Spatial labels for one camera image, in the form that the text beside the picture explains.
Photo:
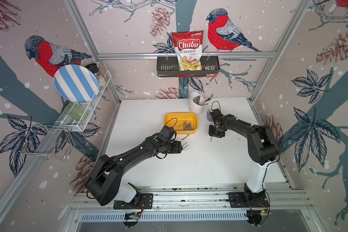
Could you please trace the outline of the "steel nail pile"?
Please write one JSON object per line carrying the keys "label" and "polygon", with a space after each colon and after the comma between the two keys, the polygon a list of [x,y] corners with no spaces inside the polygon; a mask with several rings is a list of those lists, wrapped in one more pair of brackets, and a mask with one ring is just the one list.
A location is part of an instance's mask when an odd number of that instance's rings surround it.
{"label": "steel nail pile", "polygon": [[188,146],[188,142],[186,141],[186,139],[189,137],[189,134],[187,134],[185,137],[183,137],[181,139],[181,147],[182,150],[184,150],[187,146]]}

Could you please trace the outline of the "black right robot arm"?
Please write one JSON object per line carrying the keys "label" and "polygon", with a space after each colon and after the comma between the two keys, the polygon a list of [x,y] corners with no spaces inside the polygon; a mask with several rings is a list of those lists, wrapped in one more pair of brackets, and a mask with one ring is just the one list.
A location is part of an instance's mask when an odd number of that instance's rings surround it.
{"label": "black right robot arm", "polygon": [[257,203],[266,195],[264,183],[268,167],[280,155],[272,129],[267,125],[245,122],[231,114],[224,115],[219,108],[209,109],[208,113],[213,121],[209,126],[210,136],[223,138],[225,132],[231,130],[247,139],[247,150],[253,164],[244,185],[243,201],[249,206]]}

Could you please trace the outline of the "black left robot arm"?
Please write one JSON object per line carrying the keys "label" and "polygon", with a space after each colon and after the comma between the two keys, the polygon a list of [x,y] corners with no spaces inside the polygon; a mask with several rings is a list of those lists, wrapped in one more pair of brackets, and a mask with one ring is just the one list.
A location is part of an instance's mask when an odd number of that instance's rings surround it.
{"label": "black left robot arm", "polygon": [[164,126],[159,133],[147,137],[140,145],[120,155],[100,156],[94,164],[84,187],[91,199],[101,206],[111,201],[137,205],[140,202],[138,188],[132,183],[121,183],[122,177],[140,162],[158,154],[180,154],[182,145],[176,140],[177,133],[172,127]]}

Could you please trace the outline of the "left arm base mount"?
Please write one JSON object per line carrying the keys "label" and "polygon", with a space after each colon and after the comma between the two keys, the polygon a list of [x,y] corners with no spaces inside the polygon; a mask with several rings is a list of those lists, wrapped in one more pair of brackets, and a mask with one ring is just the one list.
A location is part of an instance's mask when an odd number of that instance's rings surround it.
{"label": "left arm base mount", "polygon": [[115,201],[113,208],[120,209],[151,209],[153,203],[152,193],[138,193],[131,202]]}

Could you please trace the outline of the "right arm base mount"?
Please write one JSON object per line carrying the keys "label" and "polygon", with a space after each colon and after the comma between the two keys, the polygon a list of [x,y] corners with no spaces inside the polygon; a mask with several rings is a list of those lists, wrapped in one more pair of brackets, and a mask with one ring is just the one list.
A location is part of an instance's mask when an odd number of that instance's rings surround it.
{"label": "right arm base mount", "polygon": [[265,191],[260,193],[229,192],[228,201],[231,208],[268,208],[270,206]]}

